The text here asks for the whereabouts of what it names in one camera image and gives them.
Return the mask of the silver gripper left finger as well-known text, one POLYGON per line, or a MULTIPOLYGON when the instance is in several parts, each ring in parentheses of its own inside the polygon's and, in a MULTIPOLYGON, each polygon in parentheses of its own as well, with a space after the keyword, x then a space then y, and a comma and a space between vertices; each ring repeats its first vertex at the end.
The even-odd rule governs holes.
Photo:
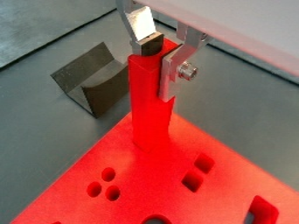
POLYGON ((162 49, 164 35, 154 29, 149 7, 134 0, 116 0, 116 9, 128 31, 133 54, 156 55, 162 49))

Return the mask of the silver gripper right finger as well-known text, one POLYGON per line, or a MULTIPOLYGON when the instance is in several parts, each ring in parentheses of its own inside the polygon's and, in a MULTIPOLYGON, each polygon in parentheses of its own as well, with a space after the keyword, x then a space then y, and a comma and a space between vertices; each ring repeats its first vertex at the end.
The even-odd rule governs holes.
POLYGON ((197 67, 187 59, 209 43, 212 36, 178 23, 176 37, 182 41, 164 56, 160 75, 158 98, 168 102, 176 95, 178 80, 191 81, 197 74, 197 67))

